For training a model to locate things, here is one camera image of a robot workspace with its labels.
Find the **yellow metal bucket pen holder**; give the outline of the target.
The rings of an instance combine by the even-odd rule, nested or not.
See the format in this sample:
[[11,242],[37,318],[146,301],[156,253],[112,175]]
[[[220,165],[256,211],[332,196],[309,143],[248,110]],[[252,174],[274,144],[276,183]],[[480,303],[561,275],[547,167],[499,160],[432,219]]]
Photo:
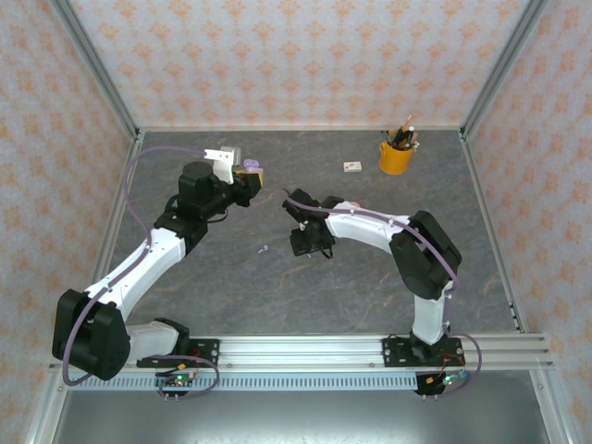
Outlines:
[[415,151],[415,148],[406,150],[395,149],[386,142],[382,142],[379,145],[378,166],[388,175],[401,175],[407,170],[410,159],[415,154]]

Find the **grey metal panel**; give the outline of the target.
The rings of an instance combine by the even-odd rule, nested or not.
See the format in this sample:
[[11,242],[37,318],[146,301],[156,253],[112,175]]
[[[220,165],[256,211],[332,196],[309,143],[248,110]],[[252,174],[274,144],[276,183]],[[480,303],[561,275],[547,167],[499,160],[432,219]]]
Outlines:
[[52,444],[549,444],[537,401],[490,388],[411,392],[74,392]]

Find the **aluminium table back rail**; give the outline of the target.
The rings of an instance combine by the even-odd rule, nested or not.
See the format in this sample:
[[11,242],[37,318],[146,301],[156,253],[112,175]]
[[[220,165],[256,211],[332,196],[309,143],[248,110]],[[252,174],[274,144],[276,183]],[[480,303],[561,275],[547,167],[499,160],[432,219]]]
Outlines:
[[143,126],[139,127],[139,133],[149,132],[245,132],[245,131],[380,131],[380,130],[394,130],[395,126],[318,126],[318,125],[304,125],[304,126],[210,126],[210,127],[157,127],[157,126]]

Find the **aluminium table side rail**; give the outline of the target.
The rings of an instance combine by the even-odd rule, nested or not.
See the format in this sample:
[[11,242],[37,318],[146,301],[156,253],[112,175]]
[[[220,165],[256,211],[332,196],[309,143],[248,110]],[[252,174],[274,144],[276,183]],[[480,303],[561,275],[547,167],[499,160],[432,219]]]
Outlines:
[[138,133],[130,140],[127,157],[125,158],[124,164],[120,170],[116,191],[109,207],[108,219],[106,220],[102,243],[98,250],[98,256],[95,261],[94,269],[92,270],[92,273],[89,277],[91,284],[99,281],[109,272],[113,251],[117,243],[117,235],[119,233],[121,221],[125,214],[126,208],[124,189],[126,188],[126,177],[129,175],[126,173],[126,168],[129,161],[141,151],[144,136],[145,130],[140,129]]
[[512,314],[514,328],[521,334],[528,333],[528,325],[524,318],[524,310],[519,298],[515,295],[514,286],[512,284],[512,277],[504,261],[504,254],[502,249],[500,248],[500,242],[498,240],[498,236],[494,227],[494,222],[487,205],[487,198],[477,173],[475,158],[471,152],[469,140],[468,137],[465,135],[463,127],[459,128],[458,134],[462,146],[462,151],[475,188],[476,198],[479,203],[482,216],[484,218],[487,235],[499,271],[501,284],[504,288],[504,293],[508,301],[509,310]]

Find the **aluminium mounting rail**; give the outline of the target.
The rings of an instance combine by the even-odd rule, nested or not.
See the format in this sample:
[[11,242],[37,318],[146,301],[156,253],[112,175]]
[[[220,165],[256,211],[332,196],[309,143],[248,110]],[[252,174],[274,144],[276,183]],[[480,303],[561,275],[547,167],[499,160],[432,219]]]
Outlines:
[[531,370],[554,365],[547,340],[538,334],[467,334],[462,342],[464,366],[386,367],[382,339],[389,335],[219,336],[216,366],[224,371],[328,371],[397,368],[437,372]]

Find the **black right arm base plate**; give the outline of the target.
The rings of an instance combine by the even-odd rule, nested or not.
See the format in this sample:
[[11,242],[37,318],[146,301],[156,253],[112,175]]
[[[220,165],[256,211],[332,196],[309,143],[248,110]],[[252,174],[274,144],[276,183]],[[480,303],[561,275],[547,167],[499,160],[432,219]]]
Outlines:
[[382,357],[386,367],[442,367],[464,366],[462,342],[443,336],[429,345],[415,336],[389,335],[382,339]]

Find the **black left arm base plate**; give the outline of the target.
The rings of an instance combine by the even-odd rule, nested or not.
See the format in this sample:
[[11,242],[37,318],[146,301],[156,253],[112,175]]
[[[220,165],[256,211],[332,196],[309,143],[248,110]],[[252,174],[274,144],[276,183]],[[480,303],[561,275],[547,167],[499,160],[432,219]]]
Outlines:
[[[185,345],[177,344],[175,349],[169,355],[183,355],[204,358],[213,364],[218,363],[219,355],[219,339],[194,339],[189,338],[189,342]],[[163,368],[170,369],[177,367],[179,364],[185,364],[187,367],[198,368],[201,364],[190,361],[182,361],[180,359],[162,359],[148,357],[136,362],[139,368]]]

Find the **aluminium frame post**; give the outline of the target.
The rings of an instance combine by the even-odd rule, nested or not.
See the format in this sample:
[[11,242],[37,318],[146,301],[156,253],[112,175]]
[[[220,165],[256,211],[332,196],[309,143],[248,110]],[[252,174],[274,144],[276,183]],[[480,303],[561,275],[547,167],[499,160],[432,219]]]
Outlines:
[[70,35],[87,68],[91,71],[99,89],[115,113],[117,121],[132,138],[140,130],[126,106],[112,76],[109,74],[88,32],[85,30],[70,0],[48,0],[66,31]]
[[468,141],[477,130],[479,123],[493,103],[498,90],[510,73],[515,60],[524,48],[548,3],[549,0],[528,0],[524,12],[500,52],[466,120],[459,127],[459,133],[463,141]]

